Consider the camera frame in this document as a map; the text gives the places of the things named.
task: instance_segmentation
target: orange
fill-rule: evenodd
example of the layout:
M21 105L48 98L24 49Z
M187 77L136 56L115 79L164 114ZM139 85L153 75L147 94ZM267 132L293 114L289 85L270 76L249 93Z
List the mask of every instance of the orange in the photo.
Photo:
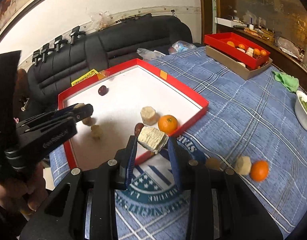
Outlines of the orange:
M178 121L174 116L170 114L164 115L159 118L158 128L160 131L166 134L171 134L178 128Z
M238 47L239 47L240 49L246 49L246 47L245 47L243 44L239 44Z
M267 52L266 52L264 49L262 49L262 50L260 51L260 54L261 54L261 56L266 56L266 55L267 55Z
M232 41L228 41L227 44L234 47L234 48L236 47Z
M256 182L263 181L269 173L269 165L266 161L256 161L251 166L250 178Z
M260 55L260 50L258 50L258 49L254 49L254 54L256 54L256 55Z

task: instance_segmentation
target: dried fruit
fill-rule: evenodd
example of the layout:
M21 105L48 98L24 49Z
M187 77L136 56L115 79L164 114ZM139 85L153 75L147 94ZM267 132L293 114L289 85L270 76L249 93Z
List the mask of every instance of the dried fruit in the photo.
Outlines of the dried fruit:
M154 125L157 122L156 110L151 106L145 106L141 109L140 115L142 122L146 125Z
M158 128L160 131L166 133L166 134L171 134L178 128L178 121L177 119L168 114L160 117L158 121Z
M135 136L138 138L138 136L139 136L139 134L140 134L140 132L141 132L141 130L142 130L142 128L144 127L144 124L143 123L137 123L136 125L135 125Z
M101 86L99 89L98 89L98 94L100 96L104 96L106 93L108 92L108 89L106 86Z

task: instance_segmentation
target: printed logo on tablecloth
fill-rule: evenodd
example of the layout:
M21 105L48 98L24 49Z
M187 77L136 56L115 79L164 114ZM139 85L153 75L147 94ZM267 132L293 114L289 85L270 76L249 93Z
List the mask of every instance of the printed logo on tablecloth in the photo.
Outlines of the printed logo on tablecloth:
M205 162L206 157L186 136L177 137L193 159ZM141 215L156 216L169 213L190 201L190 191L180 193L172 176L168 151L161 152L135 167L134 178L126 191L116 191L116 202Z

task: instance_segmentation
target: green cloth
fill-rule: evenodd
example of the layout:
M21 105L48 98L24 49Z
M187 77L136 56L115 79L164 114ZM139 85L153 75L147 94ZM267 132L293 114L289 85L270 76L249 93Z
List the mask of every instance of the green cloth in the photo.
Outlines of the green cloth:
M281 82L289 92L295 93L298 90L299 80L297 78L277 71L273 71L273 74L274 79Z

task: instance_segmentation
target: red tray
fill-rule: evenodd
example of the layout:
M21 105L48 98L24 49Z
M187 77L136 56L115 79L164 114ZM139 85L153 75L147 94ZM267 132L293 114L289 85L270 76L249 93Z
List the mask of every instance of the red tray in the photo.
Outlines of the red tray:
M252 47L253 49L265 50L267 52L267 55L259 59L255 59L253 57L250 57L246 53L243 53L242 51L228 45L227 44L228 41L232 41L235 46L243 44L246 47L246 50L249 47ZM216 33L216 34L205 35L204 42L205 44L208 44L236 58L237 60L241 61L242 63L246 64L252 69L256 69L261 64L267 62L270 56L270 52L267 51L266 49L260 47L258 44L255 44L252 41L247 40L235 33Z
M103 137L95 141L89 136L90 127L77 122L78 133L63 144L71 169L90 170L112 159L117 150L127 145L135 125L142 122L143 106L154 107L160 115L174 114L179 127L171 134L173 136L181 135L206 114L209 104L206 99L147 62L133 59L106 71L109 72L106 78L94 75L59 94L59 109L75 103L91 103L92 118L105 131ZM102 85L109 89L103 97L98 94ZM150 157L151 152L138 145L135 165Z

